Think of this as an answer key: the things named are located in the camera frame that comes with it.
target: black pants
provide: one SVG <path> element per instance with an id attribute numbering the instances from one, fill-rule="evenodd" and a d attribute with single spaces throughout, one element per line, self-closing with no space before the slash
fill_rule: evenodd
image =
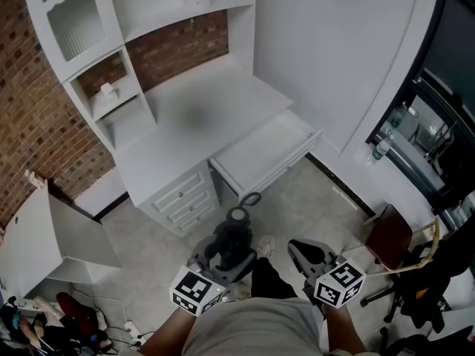
<path id="1" fill-rule="evenodd" d="M 284 282 L 279 273 L 270 265 L 269 259 L 262 257 L 255 262 L 252 270 L 251 296 L 253 298 L 296 298 L 293 287 Z"/>

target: gray shirt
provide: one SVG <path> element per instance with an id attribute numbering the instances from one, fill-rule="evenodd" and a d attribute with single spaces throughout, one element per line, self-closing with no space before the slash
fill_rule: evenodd
<path id="1" fill-rule="evenodd" d="M 323 317 L 299 298 L 252 298 L 221 303 L 197 318 L 183 349 L 184 356 L 322 356 Z M 122 350 L 120 356 L 137 356 Z M 337 351 L 333 355 L 347 356 Z"/>

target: bottle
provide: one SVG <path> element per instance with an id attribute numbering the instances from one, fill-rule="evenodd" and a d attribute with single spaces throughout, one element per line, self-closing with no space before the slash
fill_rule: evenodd
<path id="1" fill-rule="evenodd" d="M 375 165 L 384 155 L 391 149 L 391 144 L 394 141 L 394 135 L 391 131 L 387 132 L 385 138 L 377 144 L 373 149 L 371 154 L 368 156 L 367 160 L 371 165 Z"/>
<path id="2" fill-rule="evenodd" d="M 391 126 L 393 128 L 397 128 L 402 120 L 404 120 L 404 117 L 406 116 L 406 113 L 407 113 L 407 106 L 406 106 L 406 102 L 402 103 L 402 105 L 398 106 L 395 110 L 394 110 L 394 114 L 393 114 L 393 118 L 391 119 Z"/>

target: tile floor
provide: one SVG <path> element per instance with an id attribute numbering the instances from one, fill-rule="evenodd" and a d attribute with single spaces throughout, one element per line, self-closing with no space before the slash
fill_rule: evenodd
<path id="1" fill-rule="evenodd" d="M 135 208 L 130 200 L 125 201 L 102 220 L 122 263 L 122 271 L 93 289 L 76 287 L 96 296 L 120 299 L 128 319 L 133 320 L 142 333 L 157 329 L 175 310 L 168 298 L 168 287 L 179 266 L 186 262 L 196 243 L 211 234 L 236 203 L 230 191 L 223 189 L 221 209 L 192 233 L 179 238 Z M 302 159 L 264 191 L 263 200 L 249 211 L 254 242 L 263 234 L 275 237 L 275 255 L 271 262 L 302 297 L 305 297 L 301 291 L 304 277 L 286 252 L 290 239 L 304 237 L 325 242 L 338 253 L 361 245 L 368 232 L 361 227 L 367 219 L 364 212 L 337 194 L 334 184 L 307 159 Z M 352 257 L 367 271 L 381 268 L 365 249 L 355 251 Z M 357 332 L 372 350 L 379 347 L 380 334 L 375 329 L 383 323 L 391 298 L 380 299 L 365 309 L 360 307 L 359 300 L 389 285 L 386 277 L 368 278 L 361 295 L 348 304 Z M 122 327 L 125 319 L 118 302 L 96 300 L 95 304 L 104 311 L 111 326 Z M 417 332 L 427 334 L 429 330 L 426 325 Z M 399 315 L 391 324 L 390 333 L 397 338 L 414 334 L 416 329 L 410 318 Z M 127 334 L 117 330 L 110 329 L 109 334 L 130 341 Z"/>

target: sneaker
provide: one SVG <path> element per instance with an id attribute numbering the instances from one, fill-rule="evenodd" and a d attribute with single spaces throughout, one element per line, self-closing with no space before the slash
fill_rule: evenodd
<path id="1" fill-rule="evenodd" d="M 242 280 L 236 283 L 232 293 L 235 296 L 235 300 L 248 300 L 251 298 L 251 289 Z"/>
<path id="2" fill-rule="evenodd" d="M 274 250 L 274 237 L 270 234 L 263 235 L 259 240 L 258 248 L 256 249 L 258 258 L 266 257 L 270 259 L 274 255 Z"/>

